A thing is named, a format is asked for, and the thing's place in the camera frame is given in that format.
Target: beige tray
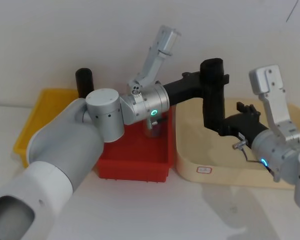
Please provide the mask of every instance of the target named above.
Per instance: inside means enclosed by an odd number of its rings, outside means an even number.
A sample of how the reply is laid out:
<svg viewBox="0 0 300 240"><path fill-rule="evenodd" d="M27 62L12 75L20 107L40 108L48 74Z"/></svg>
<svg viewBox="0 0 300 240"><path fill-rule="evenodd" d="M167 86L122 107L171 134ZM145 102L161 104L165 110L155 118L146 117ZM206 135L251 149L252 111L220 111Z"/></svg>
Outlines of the beige tray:
<svg viewBox="0 0 300 240"><path fill-rule="evenodd" d="M260 122L268 126L263 104L257 99L225 100L225 116L238 113L236 103L254 104L261 112ZM273 181L271 174L260 163L246 162L240 150L233 150L232 144L239 140L233 136L219 136L204 127L202 102L194 98L176 107L176 169L186 180L192 182L237 185L251 187L271 187L291 189L293 186ZM300 109L289 105L292 120L300 129ZM245 147L249 160L255 160L251 150Z"/></svg>

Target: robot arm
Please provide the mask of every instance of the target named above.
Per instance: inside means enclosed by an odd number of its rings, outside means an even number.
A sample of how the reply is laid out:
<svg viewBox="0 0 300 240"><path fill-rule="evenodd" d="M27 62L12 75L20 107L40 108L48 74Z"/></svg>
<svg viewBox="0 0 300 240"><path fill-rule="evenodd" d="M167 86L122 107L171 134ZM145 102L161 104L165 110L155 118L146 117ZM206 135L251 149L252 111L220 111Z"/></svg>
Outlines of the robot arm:
<svg viewBox="0 0 300 240"><path fill-rule="evenodd" d="M283 179L295 185L294 200L300 207L300 131L290 119L279 67L260 67L249 77L254 94L263 102L269 129L259 122L260 112L253 105L238 102L240 113L222 120L218 133L239 138L234 149L251 148L275 182Z"/></svg>
<svg viewBox="0 0 300 240"><path fill-rule="evenodd" d="M28 144L29 167L0 188L0 240L46 239L62 208L102 154L104 143L119 139L124 125L164 113L187 99L203 98L207 89L214 92L221 86L205 81L229 79L219 58L201 66L209 73L204 79L200 72L189 73L174 83L157 82L122 96L114 89L97 89L86 99L72 102L39 130ZM216 66L222 72L215 72Z"/></svg>
<svg viewBox="0 0 300 240"><path fill-rule="evenodd" d="M166 57L172 56L172 47L178 36L181 36L181 34L176 29L164 25L160 27L153 45L149 48L142 71L128 83L130 91L147 87L155 81Z"/></svg>

